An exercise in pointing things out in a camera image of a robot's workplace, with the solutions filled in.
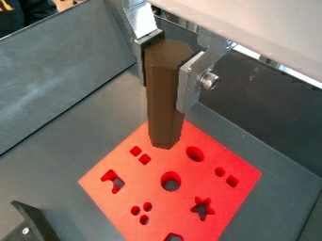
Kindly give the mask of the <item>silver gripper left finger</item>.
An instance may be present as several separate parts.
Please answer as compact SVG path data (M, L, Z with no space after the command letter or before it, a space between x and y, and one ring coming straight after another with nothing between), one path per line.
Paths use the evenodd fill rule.
M144 86L144 49L162 39L151 4L144 0L123 0L122 9L130 24L132 51L138 60L139 82Z

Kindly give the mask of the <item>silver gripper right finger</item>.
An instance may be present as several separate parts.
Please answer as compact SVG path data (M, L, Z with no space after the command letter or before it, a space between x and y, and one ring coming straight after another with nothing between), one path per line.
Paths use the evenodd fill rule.
M199 28L198 44L204 48L180 66L176 109L184 113L199 101L202 90L211 91L221 77L214 73L214 65L237 43L204 28Z

